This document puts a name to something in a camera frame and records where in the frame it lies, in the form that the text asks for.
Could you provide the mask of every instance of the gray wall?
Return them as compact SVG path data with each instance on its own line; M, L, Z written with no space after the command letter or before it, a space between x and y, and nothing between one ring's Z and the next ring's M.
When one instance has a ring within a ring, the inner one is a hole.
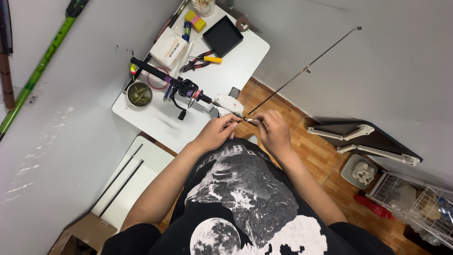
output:
M128 80L131 49L144 57L180 3L88 3L35 87L41 96L22 108L0 143L0 254L46 254L93 204L139 132L111 111ZM10 1L15 86L25 85L68 4Z
M274 89L362 26L280 94L318 120L374 123L424 158L415 168L378 162L453 188L453 1L236 0L235 9L270 44L254 76Z

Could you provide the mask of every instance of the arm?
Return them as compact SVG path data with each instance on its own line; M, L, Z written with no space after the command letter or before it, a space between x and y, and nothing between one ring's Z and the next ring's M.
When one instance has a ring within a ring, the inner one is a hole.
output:
M228 114L209 121L197 138L188 143L143 191L127 214L120 231L139 223L150 223L157 227L170 211L197 160L203 154L219 148L228 137L233 138L239 120L233 114Z
M280 164L297 194L310 205L326 225L340 221L347 222L340 208L291 148L289 127L282 115L275 110L269 110L257 113L252 119L258 126L264 147Z

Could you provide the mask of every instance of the red bottle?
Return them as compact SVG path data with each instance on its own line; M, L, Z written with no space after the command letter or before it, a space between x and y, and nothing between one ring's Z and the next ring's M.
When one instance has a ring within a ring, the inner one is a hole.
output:
M385 207L380 206L378 204L373 203L373 201L369 200L365 196L361 196L359 194L354 195L354 200L357 203L363 204L364 206L368 207L371 211L379 215L380 217L387 218L389 220L393 220L395 217L393 217L392 213L389 212Z

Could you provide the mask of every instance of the hand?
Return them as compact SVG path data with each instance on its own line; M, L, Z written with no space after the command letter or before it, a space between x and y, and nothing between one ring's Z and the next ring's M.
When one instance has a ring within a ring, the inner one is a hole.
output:
M277 160L293 151L289 126L279 112L268 110L251 118L258 126L264 148Z
M227 138L233 139L240 119L231 113L221 118L213 118L191 144L202 154L219 148Z

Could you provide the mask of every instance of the cardboard box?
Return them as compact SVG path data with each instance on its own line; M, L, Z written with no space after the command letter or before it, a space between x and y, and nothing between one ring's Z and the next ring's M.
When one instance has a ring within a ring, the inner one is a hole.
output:
M48 255L75 255L80 239L98 254L104 242L116 233L116 228L90 212L60 235Z

